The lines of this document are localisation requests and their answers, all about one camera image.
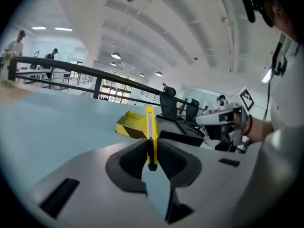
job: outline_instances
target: ceiling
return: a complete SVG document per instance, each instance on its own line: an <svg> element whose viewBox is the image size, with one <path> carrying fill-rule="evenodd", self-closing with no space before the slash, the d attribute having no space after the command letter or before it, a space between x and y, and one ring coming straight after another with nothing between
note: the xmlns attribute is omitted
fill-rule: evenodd
<svg viewBox="0 0 304 228"><path fill-rule="evenodd" d="M162 80L227 94L260 87L280 36L260 15L249 23L241 0L33 0L23 9L28 28L73 28L96 67L122 62L117 71L148 81L161 71Z"/></svg>
<svg viewBox="0 0 304 228"><path fill-rule="evenodd" d="M24 0L16 10L12 22L33 36L77 38L74 31L55 30L55 27L73 28L58 0ZM46 27L33 30L32 27Z"/></svg>

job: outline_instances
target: person in black shirt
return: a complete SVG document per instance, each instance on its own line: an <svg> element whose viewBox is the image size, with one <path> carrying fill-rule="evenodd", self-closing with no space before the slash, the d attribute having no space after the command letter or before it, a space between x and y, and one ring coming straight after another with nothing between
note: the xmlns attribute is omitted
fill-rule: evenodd
<svg viewBox="0 0 304 228"><path fill-rule="evenodd" d="M55 49L52 51L52 53L46 54L46 56L45 56L44 58L54 60L55 54L57 54L57 53L58 53L58 49L55 48ZM49 66L49 67L48 67L48 66L43 66L43 68L44 68L44 69L51 69L50 66ZM48 78L48 79L51 78L51 73L47 73L47 78Z"/></svg>
<svg viewBox="0 0 304 228"><path fill-rule="evenodd" d="M54 58L55 58L55 54L57 54L57 53L58 53L58 49L57 49L57 48L55 48L55 49L52 51L52 53L50 53L50 54L46 54L46 56L45 56L44 58L54 60Z"/></svg>

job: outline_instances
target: black tray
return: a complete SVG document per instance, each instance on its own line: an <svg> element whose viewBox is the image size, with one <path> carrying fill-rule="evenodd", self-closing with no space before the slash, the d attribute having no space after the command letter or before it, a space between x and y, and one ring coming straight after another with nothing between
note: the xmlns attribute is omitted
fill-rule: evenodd
<svg viewBox="0 0 304 228"><path fill-rule="evenodd" d="M161 115L156 116L156 121L158 122L161 131L158 137L160 139L171 139L197 147L200 147L204 141L200 133L187 123L179 122Z"/></svg>

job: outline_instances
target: metal railing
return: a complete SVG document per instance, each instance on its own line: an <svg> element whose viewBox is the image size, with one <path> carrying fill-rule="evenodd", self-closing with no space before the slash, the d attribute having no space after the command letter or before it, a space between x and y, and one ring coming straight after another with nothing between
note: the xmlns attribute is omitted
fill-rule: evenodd
<svg viewBox="0 0 304 228"><path fill-rule="evenodd" d="M63 69L63 70L66 70L66 71L74 71L74 72L77 72L79 74L84 74L84 75L88 75L88 76L91 76L91 77L96 77L95 86L94 86L94 89L87 89L87 88L80 87L78 85L63 84L62 82L59 83L59 82L54 82L54 81L40 79L40 78L31 78L29 76L26 76L27 73L24 73L24 74L16 73L17 63L42 65L42 66L45 66L45 67L51 67L52 70L54 70L55 68L59 68L59 69ZM97 70L97 69L94 69L94 68L85 67L85 66L78 66L78 65L75 65L75 64L67 63L67 62L61 62L61 61L45 59L45 58L37 58L37 57L13 57L10 61L10 64L9 64L9 80L15 81L16 78L48 84L49 88L50 88L50 86L59 86L59 87L65 87L65 88L69 88L69 89L71 88L71 89L75 89L75 90L90 92L90 93L93 93L93 98L95 98L95 99L98 99L99 95L106 95L106 96L114 96L115 97L115 95L113 95L113 94L108 94L108 93L104 93L104 92L100 91L101 82L102 82L103 79L114 81L114 82L117 82L117 83L120 83L120 84L124 84L124 85L130 86L132 88L137 88L137 89L140 89L140 90L144 90L146 92L156 94L156 95L159 95L159 93L160 93L160 91L157 90L157 89L153 89L153 88L148 87L146 85L143 85L141 83L138 83L138 82L126 79L126 78L122 78L122 77L119 77L117 75L109 74L107 72L103 72L103 71L100 71L100 70ZM134 99L134 98L130 98L130 97L125 97L125 96L119 96L119 98L127 99L127 100L130 100L130 101L135 101L135 102L141 102L141 103L147 103L147 104L151 104L151 105L160 106L160 104L157 104L157 103L147 102L147 101Z"/></svg>
<svg viewBox="0 0 304 228"><path fill-rule="evenodd" d="M63 74L63 77L54 77L54 72L53 73L51 73L51 71L47 72L43 69L37 70L37 74L32 71L29 71L29 72L16 72L16 75L19 76L19 75L33 74L32 76L30 76L29 80L25 80L23 83L26 85L34 85L37 87L50 88L50 89L58 90L58 91L68 89L68 88L66 86L60 87L60 86L55 86L55 85L53 87L50 87L50 84L48 82L39 83L37 81L33 81L33 79L34 78L45 79L47 81L53 81L53 82L63 83L65 85L72 85L72 86L78 86L80 84L87 84L87 83L90 83L93 81L93 77L90 75L79 74L79 73L73 72L73 71L72 72L64 71L64 72L60 72L60 73ZM50 74L50 78L46 79L45 78L46 74Z"/></svg>
<svg viewBox="0 0 304 228"><path fill-rule="evenodd" d="M152 94L152 93L149 93L149 92L143 91L143 90L142 90L141 94L155 102L161 103L159 95Z"/></svg>

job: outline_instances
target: hand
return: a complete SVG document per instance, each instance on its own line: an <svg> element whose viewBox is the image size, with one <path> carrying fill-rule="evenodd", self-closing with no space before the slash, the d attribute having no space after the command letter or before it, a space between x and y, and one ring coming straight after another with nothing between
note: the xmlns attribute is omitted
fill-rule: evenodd
<svg viewBox="0 0 304 228"><path fill-rule="evenodd" d="M232 124L227 124L225 126L225 131L227 131L229 128L233 128L233 129L241 129L241 125L242 125L242 115L239 112L234 112L233 113L233 123ZM247 125L244 128L244 132L246 132L248 130L249 126Z"/></svg>

